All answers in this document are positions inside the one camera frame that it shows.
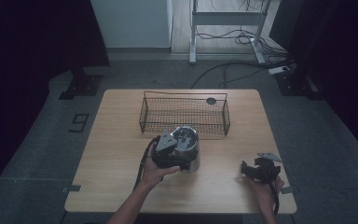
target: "floor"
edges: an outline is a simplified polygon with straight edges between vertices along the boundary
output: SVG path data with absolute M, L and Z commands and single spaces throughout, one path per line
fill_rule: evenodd
M 96 96 L 59 100 L 72 76 L 50 81 L 50 94 L 33 128 L 0 176 L 0 223 L 104 223 L 112 214 L 65 213 L 67 189 L 107 89 L 188 89 L 208 69 L 231 56 L 199 59 L 190 65 L 175 55 L 116 55 L 111 67 L 87 68 L 103 75 Z M 232 65 L 230 89 L 256 89 L 293 187 L 297 211 L 278 215 L 280 223 L 358 223 L 358 142 L 325 101 L 282 96 L 267 70 Z M 218 89 L 221 68 L 200 79 L 196 89 Z M 72 123 L 76 114 L 89 114 L 83 133 Z M 258 214 L 210 216 L 147 216 L 138 223 L 261 223 Z

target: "black wire basket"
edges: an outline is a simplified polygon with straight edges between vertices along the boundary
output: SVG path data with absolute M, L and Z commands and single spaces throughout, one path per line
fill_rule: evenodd
M 227 94 L 144 91 L 139 124 L 142 133 L 171 132 L 179 126 L 190 126 L 199 133 L 227 135 Z

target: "metal frame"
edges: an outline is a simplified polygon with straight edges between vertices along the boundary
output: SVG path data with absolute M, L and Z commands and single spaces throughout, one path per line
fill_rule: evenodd
M 227 135 L 227 94 L 144 91 L 139 124 L 142 133 L 171 132 L 179 126 L 190 126 L 199 133 Z
M 261 12 L 198 12 L 197 0 L 193 0 L 191 13 L 190 64 L 196 63 L 196 26 L 197 25 L 257 25 L 255 38 L 251 38 L 252 49 L 259 63 L 265 63 L 258 45 L 261 31 L 269 10 L 270 0 L 267 0 Z

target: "black curtain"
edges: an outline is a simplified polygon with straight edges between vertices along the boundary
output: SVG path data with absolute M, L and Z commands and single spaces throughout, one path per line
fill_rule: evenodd
M 0 0 L 0 174 L 74 66 L 109 66 L 90 0 Z
M 295 75 L 310 75 L 358 140 L 358 1 L 282 0 L 270 36 L 306 65 Z

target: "black cable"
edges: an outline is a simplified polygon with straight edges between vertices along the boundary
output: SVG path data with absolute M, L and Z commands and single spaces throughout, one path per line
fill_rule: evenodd
M 211 0 L 211 4 L 212 4 L 212 7 L 213 7 L 214 11 L 217 11 L 216 8 L 213 5 L 213 0 Z
M 241 9 L 241 7 L 243 6 L 243 4 L 245 4 L 245 1 L 246 1 L 246 0 L 243 0 L 242 5 L 238 8 L 237 11 L 240 11 L 240 9 Z
M 65 219 L 65 217 L 66 217 L 66 214 L 67 214 L 68 212 L 65 210 L 65 212 L 63 213 L 63 215 L 62 215 L 62 218 L 61 218 L 61 221 L 60 221 L 60 224 L 62 224 L 63 223 L 63 220 Z
M 238 60 L 231 60 L 227 63 L 227 65 L 222 67 L 222 73 L 223 73 L 223 82 L 219 83 L 219 89 L 220 89 L 220 85 L 223 84 L 223 89 L 227 89 L 228 85 L 227 85 L 227 70 L 228 68 L 232 65 L 235 64 L 235 62 L 237 62 Z
M 133 190 L 135 190 L 136 186 L 138 186 L 139 181 L 141 181 L 141 177 L 142 177 L 142 173 L 144 172 L 144 166 L 145 166 L 145 162 L 146 162 L 146 158 L 147 158 L 147 154 L 149 154 L 149 149 L 150 147 L 154 144 L 157 143 L 159 140 L 160 136 L 157 136 L 155 138 L 153 138 L 149 145 L 147 145 L 147 148 L 145 149 L 144 155 L 141 159 L 141 162 L 139 163 L 139 169 L 138 169 L 138 175 L 136 176 L 136 181 L 135 181 L 135 185 L 133 186 Z
M 268 62 L 269 62 L 269 63 L 273 63 L 273 62 L 271 61 L 271 58 L 284 58 L 284 57 L 281 56 L 281 55 L 270 55 L 270 56 L 268 56 Z
M 283 61 L 280 61 L 278 63 L 269 63 L 269 64 L 260 64 L 260 63 L 254 63 L 254 62 L 247 62 L 247 61 L 241 61 L 241 60 L 236 60 L 236 61 L 230 61 L 228 63 L 221 63 L 218 64 L 210 69 L 208 69 L 207 71 L 205 71 L 204 73 L 202 73 L 193 83 L 193 85 L 191 85 L 190 89 L 193 89 L 194 86 L 197 84 L 197 82 L 202 79 L 206 74 L 208 74 L 210 71 L 214 70 L 215 68 L 218 67 L 222 67 L 222 66 L 226 66 L 226 65 L 232 65 L 232 64 L 246 64 L 246 65 L 251 65 L 254 67 L 259 67 L 259 68 L 263 68 L 263 69 L 270 69 L 270 68 L 274 68 L 274 67 L 279 67 L 279 66 L 284 66 L 290 63 L 293 63 L 294 61 L 291 59 L 285 59 Z
M 241 33 L 239 35 L 227 36 L 234 32 L 241 32 Z M 241 26 L 240 30 L 232 30 L 232 31 L 230 31 L 226 34 L 223 34 L 223 35 L 210 35 L 210 34 L 200 33 L 196 26 L 196 35 L 199 36 L 201 39 L 216 39 L 216 38 L 217 39 L 235 39 L 235 43 L 242 44 L 242 45 L 252 44 L 251 38 L 254 38 L 254 36 L 255 36 L 255 34 L 252 32 L 242 30 L 242 26 Z M 247 41 L 242 42 L 241 41 L 242 38 L 247 38 Z M 259 37 L 259 43 L 260 43 L 261 47 L 263 48 L 263 50 L 267 53 L 276 54 L 276 55 L 280 55 L 283 57 L 288 56 L 288 53 L 285 49 L 277 49 L 277 48 L 271 47 L 267 43 L 267 40 L 261 36 Z
M 277 188 L 276 177 L 275 177 L 275 187 L 274 187 L 272 185 L 271 181 L 269 180 L 269 176 L 267 175 L 266 170 L 263 167 L 261 167 L 261 170 L 263 171 L 264 177 L 266 178 L 269 188 L 271 189 L 272 197 L 274 198 L 274 201 L 275 201 L 274 214 L 275 214 L 275 216 L 277 216 L 278 210 L 279 210 L 279 197 L 278 197 L 278 192 L 276 190 L 276 188 Z
M 264 0 L 261 2 L 260 11 L 263 11 L 263 6 L 264 6 Z
M 237 80 L 240 80 L 240 79 L 243 79 L 243 78 L 246 78 L 246 77 L 252 77 L 254 74 L 259 73 L 259 72 L 261 72 L 261 71 L 263 71 L 263 70 L 266 70 L 266 69 L 267 69 L 267 68 L 258 69 L 258 70 L 256 70 L 256 71 L 254 71 L 253 73 L 251 73 L 251 75 L 249 75 L 249 76 L 237 77 L 237 78 L 231 79 L 231 80 L 229 80 L 229 81 L 226 81 L 226 83 L 221 82 L 221 83 L 219 84 L 219 89 L 220 89 L 220 86 L 221 86 L 222 84 L 225 84 L 225 87 L 224 87 L 223 89 L 227 89 L 227 88 L 228 88 L 228 85 L 227 85 L 228 83 L 233 82 L 233 81 L 237 81 Z
M 246 11 L 249 10 L 250 5 L 251 5 L 251 0 L 247 0 L 247 2 L 246 2 Z

